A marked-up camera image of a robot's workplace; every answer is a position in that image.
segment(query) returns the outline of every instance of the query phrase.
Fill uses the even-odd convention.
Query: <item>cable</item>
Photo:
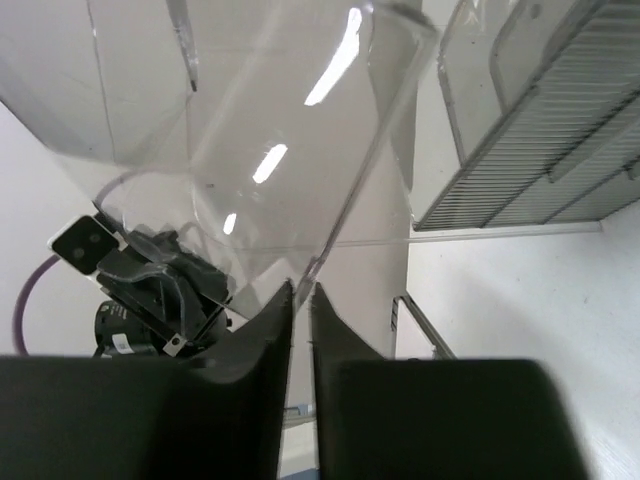
[[[46,259],[42,265],[36,268],[33,273],[29,276],[27,281],[22,286],[20,293],[18,294],[18,298],[16,299],[16,304],[13,307],[13,317],[12,317],[12,333],[13,333],[13,346],[18,352],[19,355],[28,356],[29,352],[27,351],[27,347],[24,343],[24,332],[22,329],[23,321],[24,321],[24,311],[27,308],[27,301],[29,300],[29,295],[31,295],[31,291],[33,287],[36,286],[40,277],[44,275],[47,270],[53,267],[56,263],[58,263],[58,257],[56,255],[52,255],[48,259]]]

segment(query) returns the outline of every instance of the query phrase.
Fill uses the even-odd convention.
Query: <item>transparent plastic sheet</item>
[[[39,0],[0,28],[3,103],[130,244],[163,264],[138,233],[176,231],[246,318],[287,278],[304,298],[437,43],[385,2]]]
[[[438,59],[460,162],[514,106],[584,0],[461,0]]]

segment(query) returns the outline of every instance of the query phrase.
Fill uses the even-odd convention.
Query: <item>white highlight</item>
[[[360,51],[360,34],[358,33],[360,25],[362,25],[362,12],[357,8],[350,9],[347,29],[344,32],[342,42],[340,42],[340,46],[320,80],[318,80],[318,83],[315,84],[304,101],[306,106],[311,107],[322,102],[358,56]]]
[[[224,225],[222,226],[222,231],[227,235],[230,235],[233,232],[233,227],[236,226],[236,215],[235,213],[231,213],[227,216],[227,219],[224,221]]]
[[[269,178],[280,163],[280,160],[282,160],[282,157],[284,157],[284,154],[287,153],[287,150],[289,150],[289,147],[284,143],[279,143],[272,147],[258,166],[256,173],[253,174],[253,181],[260,184]]]

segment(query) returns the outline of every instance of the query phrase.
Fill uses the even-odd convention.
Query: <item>white label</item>
[[[117,333],[111,336],[111,340],[113,340],[113,346],[116,347],[116,350],[122,354],[127,353],[135,353],[129,345],[129,339],[127,335],[124,333]]]

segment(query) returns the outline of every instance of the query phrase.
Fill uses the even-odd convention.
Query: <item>gray vent grille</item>
[[[640,154],[640,2],[585,20],[417,229],[599,220],[640,198],[603,184],[640,183],[621,173]]]

